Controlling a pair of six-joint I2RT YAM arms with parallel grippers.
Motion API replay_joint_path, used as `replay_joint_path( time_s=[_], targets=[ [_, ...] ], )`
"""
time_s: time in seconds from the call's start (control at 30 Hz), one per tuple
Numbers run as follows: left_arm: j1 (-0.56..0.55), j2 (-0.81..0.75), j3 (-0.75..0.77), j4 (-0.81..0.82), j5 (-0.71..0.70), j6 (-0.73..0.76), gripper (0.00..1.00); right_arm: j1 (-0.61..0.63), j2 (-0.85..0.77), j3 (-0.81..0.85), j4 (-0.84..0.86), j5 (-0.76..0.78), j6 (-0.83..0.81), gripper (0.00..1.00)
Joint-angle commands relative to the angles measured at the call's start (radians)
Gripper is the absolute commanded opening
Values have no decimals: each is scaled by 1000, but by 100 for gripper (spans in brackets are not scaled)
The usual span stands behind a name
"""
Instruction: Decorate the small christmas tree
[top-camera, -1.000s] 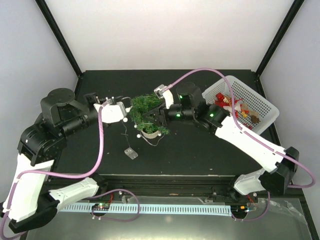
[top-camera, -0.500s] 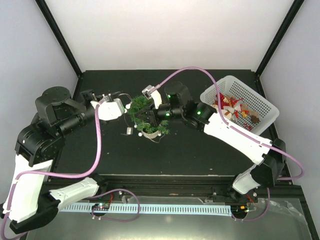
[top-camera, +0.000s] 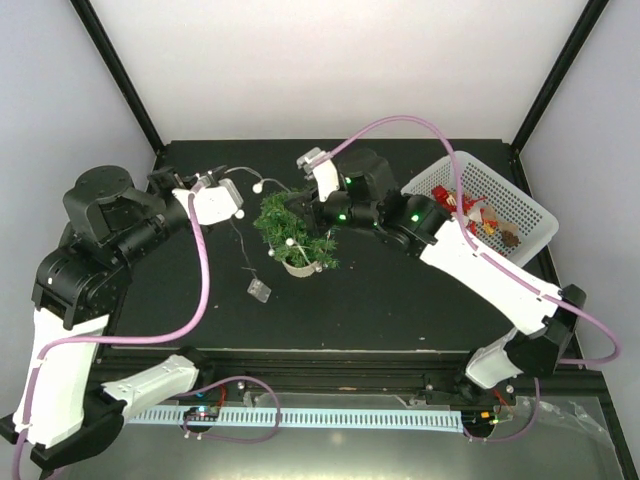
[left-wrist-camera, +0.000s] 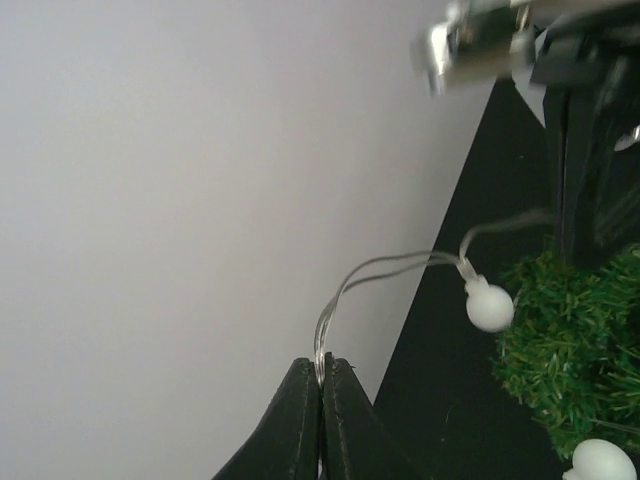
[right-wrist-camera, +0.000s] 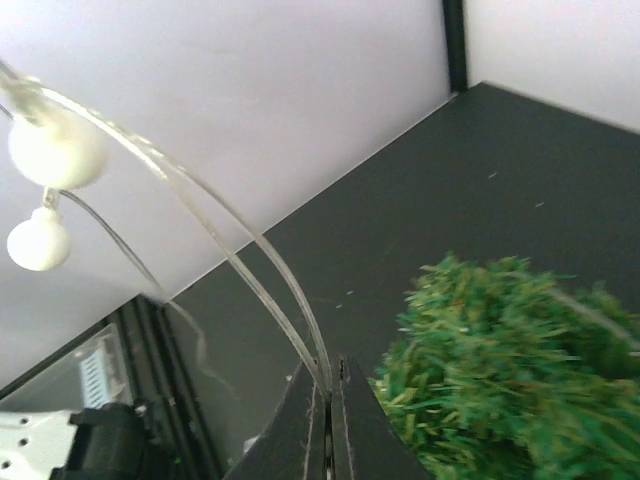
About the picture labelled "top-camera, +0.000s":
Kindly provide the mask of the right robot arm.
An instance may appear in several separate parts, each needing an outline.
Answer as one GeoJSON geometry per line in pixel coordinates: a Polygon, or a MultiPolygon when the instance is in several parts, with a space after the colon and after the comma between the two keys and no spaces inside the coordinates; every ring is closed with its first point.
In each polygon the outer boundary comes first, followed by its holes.
{"type": "Polygon", "coordinates": [[[439,269],[482,297],[512,324],[475,349],[454,379],[457,396],[476,403],[502,381],[554,374],[586,302],[575,285],[543,281],[487,247],[436,200],[396,182],[386,159],[370,149],[339,163],[314,148],[296,161],[313,186],[291,194],[287,210],[320,236],[333,227],[372,232],[381,242],[439,269]]]}

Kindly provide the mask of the white perforated plastic basket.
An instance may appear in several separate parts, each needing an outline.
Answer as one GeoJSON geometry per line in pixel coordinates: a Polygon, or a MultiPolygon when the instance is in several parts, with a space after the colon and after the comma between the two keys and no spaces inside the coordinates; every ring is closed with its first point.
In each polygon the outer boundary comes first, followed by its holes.
{"type": "Polygon", "coordinates": [[[506,248],[499,233],[476,229],[477,238],[514,264],[522,267],[533,259],[558,231],[559,222],[548,210],[471,154],[456,153],[464,193],[473,199],[485,197],[500,222],[519,236],[520,244],[506,248]]]}

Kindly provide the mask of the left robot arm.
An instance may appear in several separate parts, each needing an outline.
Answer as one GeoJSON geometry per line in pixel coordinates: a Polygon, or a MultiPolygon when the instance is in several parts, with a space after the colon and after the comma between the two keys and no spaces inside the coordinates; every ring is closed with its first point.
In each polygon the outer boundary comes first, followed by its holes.
{"type": "Polygon", "coordinates": [[[31,459],[45,479],[104,452],[133,417],[175,396],[207,397],[212,362],[183,347],[129,377],[89,384],[100,345],[124,345],[106,329],[121,312],[134,266],[172,235],[190,229],[201,269],[201,293],[192,319],[203,318],[210,270],[202,230],[239,214],[243,200],[222,169],[181,176],[153,172],[149,191],[115,165],[84,172],[65,193],[68,224],[58,247],[39,265],[32,293],[34,343],[24,393],[1,421],[2,436],[31,459]]]}

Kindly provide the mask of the small green christmas tree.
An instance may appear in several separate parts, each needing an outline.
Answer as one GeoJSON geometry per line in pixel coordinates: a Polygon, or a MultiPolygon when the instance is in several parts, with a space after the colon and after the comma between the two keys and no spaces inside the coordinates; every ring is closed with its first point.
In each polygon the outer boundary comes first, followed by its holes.
{"type": "Polygon", "coordinates": [[[289,193],[275,192],[260,203],[253,225],[268,245],[268,255],[294,278],[304,279],[339,267],[334,257],[337,243],[332,230],[320,236],[309,233],[284,206],[289,193]]]}

